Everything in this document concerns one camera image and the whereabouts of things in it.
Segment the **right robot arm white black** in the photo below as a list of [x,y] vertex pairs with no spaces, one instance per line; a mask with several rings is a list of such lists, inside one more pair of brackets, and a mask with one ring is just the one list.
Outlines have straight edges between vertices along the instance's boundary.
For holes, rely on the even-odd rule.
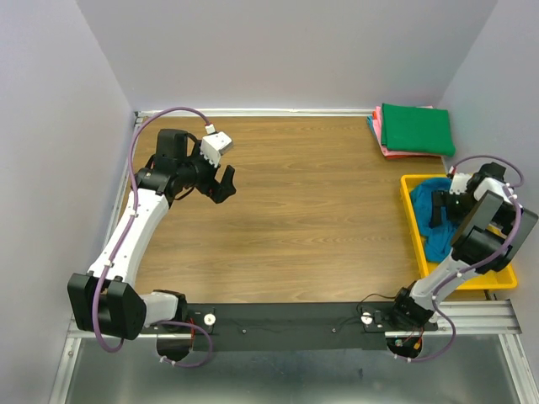
[[437,268],[399,290],[387,309],[393,327],[424,327],[441,313],[440,303],[461,284],[503,270],[538,222],[538,214],[517,200],[515,189],[524,183],[521,170],[515,170],[519,181],[508,183],[506,168],[515,165],[501,157],[490,158],[473,174],[459,173],[456,165],[448,172],[451,187],[438,193],[432,205],[446,208],[448,217],[461,224],[451,239],[449,254]]

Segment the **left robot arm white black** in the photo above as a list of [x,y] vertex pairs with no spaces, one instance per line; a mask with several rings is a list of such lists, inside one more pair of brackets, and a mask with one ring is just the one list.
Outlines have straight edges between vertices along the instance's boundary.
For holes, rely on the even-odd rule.
[[201,139],[185,130],[158,132],[156,151],[136,173],[136,187],[104,250],[87,273],[73,274],[68,281],[78,329],[133,340],[153,324],[168,332],[185,326],[184,295],[168,290],[138,295],[134,283],[152,235],[173,202],[193,190],[216,204],[236,193],[232,166],[216,178],[222,157],[233,147],[232,138],[211,126],[207,131]]

